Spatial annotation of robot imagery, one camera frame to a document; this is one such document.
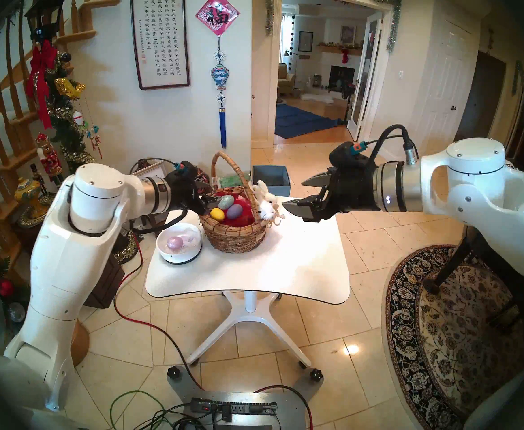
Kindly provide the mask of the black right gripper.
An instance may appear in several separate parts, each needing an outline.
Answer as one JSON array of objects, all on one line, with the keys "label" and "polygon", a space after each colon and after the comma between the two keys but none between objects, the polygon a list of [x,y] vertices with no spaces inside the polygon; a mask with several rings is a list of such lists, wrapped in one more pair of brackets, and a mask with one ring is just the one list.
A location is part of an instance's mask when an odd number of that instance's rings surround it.
[{"label": "black right gripper", "polygon": [[308,196],[282,202],[282,207],[304,222],[328,220],[338,213],[378,211],[374,197],[374,172],[377,166],[329,168],[302,181],[302,186],[321,187],[327,197]]}]

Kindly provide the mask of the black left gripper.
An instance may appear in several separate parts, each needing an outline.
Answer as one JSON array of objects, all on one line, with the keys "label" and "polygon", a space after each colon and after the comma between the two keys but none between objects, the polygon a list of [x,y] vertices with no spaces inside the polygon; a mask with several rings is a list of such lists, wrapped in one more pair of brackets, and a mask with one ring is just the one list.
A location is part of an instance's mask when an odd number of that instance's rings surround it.
[{"label": "black left gripper", "polygon": [[197,179],[191,174],[169,174],[170,203],[169,211],[188,210],[196,214],[205,214],[217,208],[220,196],[205,196],[214,190],[208,182]]}]

